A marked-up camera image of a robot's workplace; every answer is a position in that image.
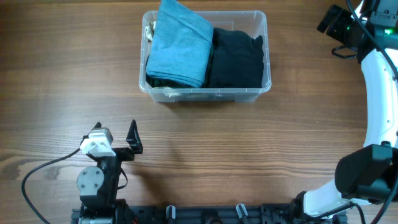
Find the green garment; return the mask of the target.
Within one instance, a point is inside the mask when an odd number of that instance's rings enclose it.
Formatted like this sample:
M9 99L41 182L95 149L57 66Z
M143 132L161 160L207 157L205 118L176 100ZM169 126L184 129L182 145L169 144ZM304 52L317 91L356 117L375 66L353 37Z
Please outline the green garment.
M190 88L190 85L187 85L181 77L176 77L173 74L161 75L160 72L158 75L146 73L146 82L152 88Z

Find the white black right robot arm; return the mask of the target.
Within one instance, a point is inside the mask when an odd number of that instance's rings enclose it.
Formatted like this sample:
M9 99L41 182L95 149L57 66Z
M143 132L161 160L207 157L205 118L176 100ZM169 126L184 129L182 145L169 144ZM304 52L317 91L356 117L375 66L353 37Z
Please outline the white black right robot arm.
M343 157L334 178L302 192L281 213L287 223L336 223L351 208L397 201L397 2L332 5L318 30L351 50L364 75L368 124L363 148Z

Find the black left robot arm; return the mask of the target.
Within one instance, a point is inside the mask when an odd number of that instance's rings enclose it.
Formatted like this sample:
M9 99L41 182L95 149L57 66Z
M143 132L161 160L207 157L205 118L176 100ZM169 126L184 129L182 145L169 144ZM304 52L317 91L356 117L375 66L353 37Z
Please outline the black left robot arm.
M77 177L81 207L72 211L72 223L139 223L126 200L117 198L118 190L125 188L119 185L119 177L126 175L122 163L143 152L136 121L130 124L127 147L112 147L112 142L111 131L98 122L80 143L82 153L96 165L83 169Z

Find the cream garment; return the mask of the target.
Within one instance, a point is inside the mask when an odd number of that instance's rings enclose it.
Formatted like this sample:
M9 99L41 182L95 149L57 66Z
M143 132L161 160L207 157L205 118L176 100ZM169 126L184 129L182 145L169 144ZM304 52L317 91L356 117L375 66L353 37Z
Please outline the cream garment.
M145 35L149 42L153 41L154 33L155 33L156 21L150 21L146 23L145 26Z

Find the black garment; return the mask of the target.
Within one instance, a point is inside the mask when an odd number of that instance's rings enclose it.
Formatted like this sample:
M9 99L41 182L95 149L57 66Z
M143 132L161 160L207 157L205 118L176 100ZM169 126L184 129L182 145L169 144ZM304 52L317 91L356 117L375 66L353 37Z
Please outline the black garment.
M261 88L264 39L240 30L213 29L213 55L207 88Z

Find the blue towel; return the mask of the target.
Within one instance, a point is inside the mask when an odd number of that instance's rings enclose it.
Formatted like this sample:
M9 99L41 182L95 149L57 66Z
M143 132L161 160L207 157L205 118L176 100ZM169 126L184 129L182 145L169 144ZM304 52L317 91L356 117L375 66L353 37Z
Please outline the blue towel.
M151 52L149 75L176 75L190 88L200 88L212 50L213 26L175 0L160 4Z

